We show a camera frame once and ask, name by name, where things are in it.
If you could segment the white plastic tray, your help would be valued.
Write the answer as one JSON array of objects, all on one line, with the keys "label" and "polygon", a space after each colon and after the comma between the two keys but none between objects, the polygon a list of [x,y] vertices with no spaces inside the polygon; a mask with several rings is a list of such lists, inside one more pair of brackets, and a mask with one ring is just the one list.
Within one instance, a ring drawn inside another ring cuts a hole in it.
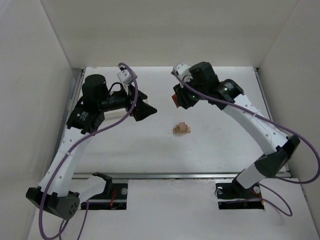
[{"label": "white plastic tray", "polygon": [[104,112],[104,117],[106,120],[120,119],[127,113],[127,110],[130,109],[131,105],[132,102],[130,100],[114,103],[110,111]]}]

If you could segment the orange triangular wood block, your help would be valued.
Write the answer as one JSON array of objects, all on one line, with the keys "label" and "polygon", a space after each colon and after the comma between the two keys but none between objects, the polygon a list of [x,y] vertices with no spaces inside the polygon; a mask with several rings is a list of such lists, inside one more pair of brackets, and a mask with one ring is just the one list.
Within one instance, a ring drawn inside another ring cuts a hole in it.
[{"label": "orange triangular wood block", "polygon": [[176,94],[173,94],[173,95],[171,96],[171,98],[172,98],[172,100],[173,100],[176,108],[179,108],[180,105],[179,105],[179,102],[178,102],[178,97],[177,97],[177,95],[176,95]]}]

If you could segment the striped dark wood block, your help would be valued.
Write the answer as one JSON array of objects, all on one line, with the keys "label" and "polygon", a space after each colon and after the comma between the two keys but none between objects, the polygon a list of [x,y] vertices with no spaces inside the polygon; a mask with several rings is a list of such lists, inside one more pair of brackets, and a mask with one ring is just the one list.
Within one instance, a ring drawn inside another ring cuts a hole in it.
[{"label": "striped dark wood block", "polygon": [[175,127],[176,133],[187,133],[189,131],[189,127],[186,124],[179,124]]}]

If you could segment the light wood cube block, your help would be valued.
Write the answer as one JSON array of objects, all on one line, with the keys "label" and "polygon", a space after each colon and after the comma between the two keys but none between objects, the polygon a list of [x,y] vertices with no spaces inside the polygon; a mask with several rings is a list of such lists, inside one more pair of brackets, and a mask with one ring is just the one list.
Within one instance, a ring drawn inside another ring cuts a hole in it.
[{"label": "light wood cube block", "polygon": [[186,130],[188,128],[187,124],[185,122],[180,122],[178,124],[179,130]]}]

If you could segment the long light wood block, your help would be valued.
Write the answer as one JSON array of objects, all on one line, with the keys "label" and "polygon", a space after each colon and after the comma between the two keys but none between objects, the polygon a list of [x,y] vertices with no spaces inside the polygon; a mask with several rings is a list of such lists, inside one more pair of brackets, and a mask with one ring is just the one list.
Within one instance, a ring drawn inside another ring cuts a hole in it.
[{"label": "long light wood block", "polygon": [[191,132],[191,128],[189,126],[180,127],[179,125],[177,125],[176,127],[173,128],[174,134],[188,134],[190,132]]}]

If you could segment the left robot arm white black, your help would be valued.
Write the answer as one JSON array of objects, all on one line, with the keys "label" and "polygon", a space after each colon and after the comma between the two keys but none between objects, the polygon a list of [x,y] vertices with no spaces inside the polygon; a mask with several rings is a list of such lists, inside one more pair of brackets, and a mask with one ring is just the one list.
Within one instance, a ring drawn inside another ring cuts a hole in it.
[{"label": "left robot arm white black", "polygon": [[30,187],[26,198],[37,208],[70,220],[76,213],[84,196],[93,197],[108,194],[112,188],[112,178],[103,173],[95,173],[86,187],[71,191],[70,184],[85,148],[105,120],[105,113],[124,109],[127,116],[136,121],[157,113],[157,109],[145,103],[148,98],[133,85],[136,74],[122,70],[117,74],[120,85],[118,91],[107,87],[101,74],[87,76],[81,87],[82,96],[77,101],[67,122],[64,136],[49,170],[38,186]]}]

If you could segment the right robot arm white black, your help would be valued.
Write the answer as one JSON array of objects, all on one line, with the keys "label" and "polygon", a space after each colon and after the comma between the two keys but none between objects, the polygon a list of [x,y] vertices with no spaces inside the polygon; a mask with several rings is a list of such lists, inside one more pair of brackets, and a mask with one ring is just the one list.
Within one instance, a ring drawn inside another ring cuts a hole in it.
[{"label": "right robot arm white black", "polygon": [[244,197],[246,191],[265,178],[274,178],[292,157],[300,139],[288,136],[271,123],[250,102],[244,90],[232,79],[219,81],[209,62],[193,66],[177,64],[172,75],[179,83],[173,87],[173,101],[177,107],[188,109],[209,96],[208,103],[216,105],[232,117],[255,140],[263,154],[242,170],[230,185],[231,190]]}]

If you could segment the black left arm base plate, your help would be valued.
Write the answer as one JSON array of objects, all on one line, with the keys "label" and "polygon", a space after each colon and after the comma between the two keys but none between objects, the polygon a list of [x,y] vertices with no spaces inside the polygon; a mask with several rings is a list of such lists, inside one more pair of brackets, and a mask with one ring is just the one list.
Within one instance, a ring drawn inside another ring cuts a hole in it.
[{"label": "black left arm base plate", "polygon": [[118,211],[127,209],[128,183],[113,183],[109,192],[89,199],[88,209],[93,211]]}]

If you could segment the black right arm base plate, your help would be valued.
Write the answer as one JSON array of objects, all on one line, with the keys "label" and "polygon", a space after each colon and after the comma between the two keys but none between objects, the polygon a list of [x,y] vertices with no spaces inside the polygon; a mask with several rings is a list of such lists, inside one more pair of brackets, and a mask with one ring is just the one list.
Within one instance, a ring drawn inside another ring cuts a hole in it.
[{"label": "black right arm base plate", "polygon": [[264,210],[259,184],[245,189],[232,182],[216,182],[215,194],[220,210]]}]

